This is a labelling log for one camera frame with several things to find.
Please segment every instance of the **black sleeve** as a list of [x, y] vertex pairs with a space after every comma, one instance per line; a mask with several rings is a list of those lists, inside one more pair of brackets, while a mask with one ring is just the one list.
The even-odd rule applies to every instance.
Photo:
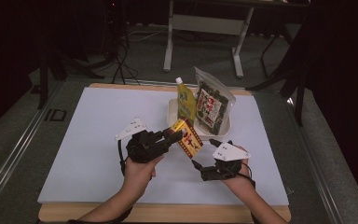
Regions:
[[68, 220], [66, 222], [66, 224], [116, 224], [116, 223], [120, 223], [122, 222], [124, 219], [126, 219], [128, 217], [128, 215], [130, 214], [132, 208], [130, 208], [129, 210], [127, 210], [125, 213], [123, 213], [121, 216], [110, 220], [110, 221], [105, 221], [105, 222], [87, 222], [87, 221], [78, 221], [78, 220]]

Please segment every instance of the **yellow bottle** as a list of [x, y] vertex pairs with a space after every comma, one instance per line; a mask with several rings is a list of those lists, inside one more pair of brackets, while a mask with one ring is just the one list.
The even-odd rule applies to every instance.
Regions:
[[194, 118], [196, 117], [196, 98], [193, 92], [178, 77], [176, 79], [178, 84], [178, 118], [187, 118], [191, 125], [194, 125]]

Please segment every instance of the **human hand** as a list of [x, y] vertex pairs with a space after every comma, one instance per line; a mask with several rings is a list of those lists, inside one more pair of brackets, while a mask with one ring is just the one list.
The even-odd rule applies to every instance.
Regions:
[[145, 193], [150, 177], [156, 176], [156, 165], [163, 158], [163, 156], [160, 156], [147, 163], [138, 163], [132, 161], [131, 158], [127, 158], [124, 183], [121, 191], [126, 191], [137, 199], [141, 198]]

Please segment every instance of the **white marker tag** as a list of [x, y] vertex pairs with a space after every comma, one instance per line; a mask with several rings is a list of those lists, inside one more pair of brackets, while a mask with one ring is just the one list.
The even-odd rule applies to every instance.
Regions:
[[146, 130], [146, 125], [140, 119], [135, 118], [120, 134], [116, 134], [115, 139], [118, 141], [143, 130]]
[[222, 143], [213, 153], [213, 157], [220, 161], [236, 161], [248, 159], [251, 157], [251, 154], [238, 147], [232, 146], [230, 143]]

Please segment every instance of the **food package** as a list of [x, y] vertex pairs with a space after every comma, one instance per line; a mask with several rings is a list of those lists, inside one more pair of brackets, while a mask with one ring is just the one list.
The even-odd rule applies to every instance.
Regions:
[[219, 79], [197, 67], [195, 69], [198, 84], [196, 119], [204, 132], [218, 135], [228, 122], [235, 96]]

